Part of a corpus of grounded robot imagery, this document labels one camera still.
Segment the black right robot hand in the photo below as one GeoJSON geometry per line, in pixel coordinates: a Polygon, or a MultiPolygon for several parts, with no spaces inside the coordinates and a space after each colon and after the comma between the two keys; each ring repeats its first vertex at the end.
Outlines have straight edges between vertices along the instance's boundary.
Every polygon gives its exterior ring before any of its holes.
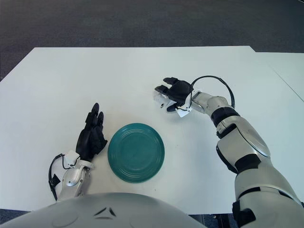
{"type": "Polygon", "coordinates": [[[179,109],[186,111],[189,105],[186,105],[185,109],[182,109],[181,107],[186,103],[188,95],[193,91],[191,84],[174,77],[166,77],[163,81],[171,85],[171,87],[168,88],[164,85],[160,85],[155,87],[154,90],[173,101],[173,104],[167,107],[167,112],[174,112],[179,109]]]}

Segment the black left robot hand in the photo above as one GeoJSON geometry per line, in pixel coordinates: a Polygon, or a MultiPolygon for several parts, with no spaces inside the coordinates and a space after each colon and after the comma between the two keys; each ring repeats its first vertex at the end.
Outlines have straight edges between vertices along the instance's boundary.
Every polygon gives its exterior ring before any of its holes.
{"type": "Polygon", "coordinates": [[[99,111],[99,104],[95,103],[85,120],[85,127],[81,131],[76,144],[76,153],[81,160],[91,162],[107,144],[103,134],[104,113],[99,111]]]}

